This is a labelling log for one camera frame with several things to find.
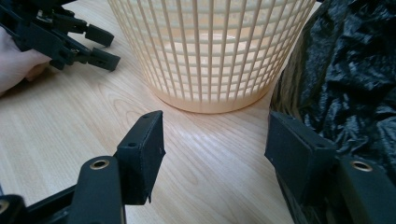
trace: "light wood surface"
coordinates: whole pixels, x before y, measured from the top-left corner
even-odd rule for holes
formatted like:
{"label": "light wood surface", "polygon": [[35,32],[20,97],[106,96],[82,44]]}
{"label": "light wood surface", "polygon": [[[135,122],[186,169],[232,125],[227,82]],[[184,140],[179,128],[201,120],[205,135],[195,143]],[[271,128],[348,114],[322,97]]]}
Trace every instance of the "light wood surface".
{"label": "light wood surface", "polygon": [[[159,100],[107,1],[66,5],[116,36],[105,51],[116,71],[75,63],[50,68],[0,98],[0,183],[30,205],[76,184],[87,160],[113,155],[137,119],[162,110],[165,150],[152,203],[126,206],[130,223],[292,223],[264,157],[271,92],[219,115],[184,112]],[[87,47],[99,47],[73,35]]]}

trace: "basket base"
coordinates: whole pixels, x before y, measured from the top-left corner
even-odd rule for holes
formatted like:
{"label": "basket base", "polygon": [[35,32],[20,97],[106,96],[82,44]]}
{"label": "basket base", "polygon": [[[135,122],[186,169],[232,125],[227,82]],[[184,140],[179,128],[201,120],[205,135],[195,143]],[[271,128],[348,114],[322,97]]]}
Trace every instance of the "basket base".
{"label": "basket base", "polygon": [[162,91],[151,88],[154,91],[155,95],[160,98],[165,103],[174,106],[178,109],[194,112],[194,113],[202,113],[202,114],[219,114],[231,112],[237,109],[241,109],[248,105],[255,103],[260,100],[269,90],[270,87],[266,86],[256,94],[251,94],[249,96],[245,96],[240,99],[230,99],[229,101],[219,101],[219,102],[208,102],[208,101],[186,101],[174,96],[170,96]]}

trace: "black plastic bag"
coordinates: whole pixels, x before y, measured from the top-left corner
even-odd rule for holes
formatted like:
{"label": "black plastic bag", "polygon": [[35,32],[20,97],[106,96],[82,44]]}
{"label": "black plastic bag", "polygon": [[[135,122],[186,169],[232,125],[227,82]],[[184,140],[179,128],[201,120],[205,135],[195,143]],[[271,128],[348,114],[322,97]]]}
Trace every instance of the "black plastic bag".
{"label": "black plastic bag", "polygon": [[[335,143],[338,157],[374,162],[396,185],[396,1],[324,1],[302,30],[271,109]],[[329,221],[326,208],[301,207],[279,184],[295,222]]]}

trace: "mesh side of basket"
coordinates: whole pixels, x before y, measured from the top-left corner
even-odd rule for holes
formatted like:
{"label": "mesh side of basket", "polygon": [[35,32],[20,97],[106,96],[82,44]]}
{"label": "mesh side of basket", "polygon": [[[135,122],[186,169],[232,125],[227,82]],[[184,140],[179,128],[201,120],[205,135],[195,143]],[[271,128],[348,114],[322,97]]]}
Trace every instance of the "mesh side of basket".
{"label": "mesh side of basket", "polygon": [[219,113],[260,99],[313,0],[108,0],[166,103]]}

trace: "human hand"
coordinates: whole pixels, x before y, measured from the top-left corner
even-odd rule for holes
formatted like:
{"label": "human hand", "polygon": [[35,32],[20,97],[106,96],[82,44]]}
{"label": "human hand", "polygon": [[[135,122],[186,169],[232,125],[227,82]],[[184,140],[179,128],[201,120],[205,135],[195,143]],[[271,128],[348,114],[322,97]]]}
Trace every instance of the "human hand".
{"label": "human hand", "polygon": [[50,57],[34,49],[21,52],[11,36],[0,27],[0,95],[24,78],[35,79],[49,61]]}

